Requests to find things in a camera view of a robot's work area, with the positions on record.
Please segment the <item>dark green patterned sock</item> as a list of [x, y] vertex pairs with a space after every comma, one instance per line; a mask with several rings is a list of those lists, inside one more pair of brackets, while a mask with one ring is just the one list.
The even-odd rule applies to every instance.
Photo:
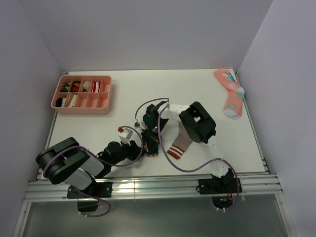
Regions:
[[[146, 124], [147, 129], [151, 129], [152, 131], [158, 133], [158, 126], [153, 118], [149, 117], [148, 115], [144, 115], [143, 122]], [[157, 148], [147, 148], [147, 146], [144, 143], [144, 149], [145, 149], [145, 151], [144, 151], [145, 156], [153, 157], [153, 156], [158, 155], [158, 147]]]

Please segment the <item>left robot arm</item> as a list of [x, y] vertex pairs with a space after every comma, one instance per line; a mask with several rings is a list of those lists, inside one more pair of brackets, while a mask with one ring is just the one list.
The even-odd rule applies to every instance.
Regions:
[[126, 159], [134, 163], [143, 153], [142, 147], [130, 141], [129, 144], [110, 142], [95, 155], [70, 137], [39, 153], [36, 163], [52, 184], [66, 183], [84, 197], [91, 197], [96, 192], [95, 179], [103, 178]]

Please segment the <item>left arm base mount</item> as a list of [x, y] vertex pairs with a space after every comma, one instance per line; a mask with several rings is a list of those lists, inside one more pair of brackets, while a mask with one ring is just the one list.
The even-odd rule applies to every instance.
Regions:
[[[81, 215], [87, 217], [101, 217], [108, 214], [111, 204], [105, 200], [112, 195], [112, 182], [93, 182], [84, 190], [79, 190], [75, 186], [69, 186], [67, 199], [77, 199], [77, 210]], [[95, 214], [102, 204], [106, 204], [108, 209], [101, 214]]]

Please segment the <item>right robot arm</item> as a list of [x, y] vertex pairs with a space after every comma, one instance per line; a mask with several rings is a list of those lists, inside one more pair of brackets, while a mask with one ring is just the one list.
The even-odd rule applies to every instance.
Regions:
[[148, 154], [153, 155], [159, 147], [163, 147], [161, 132], [169, 120], [175, 120], [179, 124], [179, 134], [168, 150], [162, 149], [165, 157], [180, 158], [192, 142], [200, 144], [210, 160], [189, 172], [210, 165], [215, 190], [225, 192], [237, 175], [234, 168], [223, 159], [216, 145], [216, 122], [201, 103], [176, 105], [171, 104], [167, 98], [161, 98], [156, 105], [151, 101], [148, 103], [143, 117], [145, 128], [141, 133]]

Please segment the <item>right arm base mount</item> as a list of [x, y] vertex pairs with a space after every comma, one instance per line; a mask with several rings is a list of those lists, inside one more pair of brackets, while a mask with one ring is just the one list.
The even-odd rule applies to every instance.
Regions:
[[233, 194], [242, 192], [239, 178], [223, 183], [219, 178], [199, 179], [196, 191], [200, 195], [220, 195], [212, 197], [212, 202], [219, 209], [229, 208], [234, 203]]

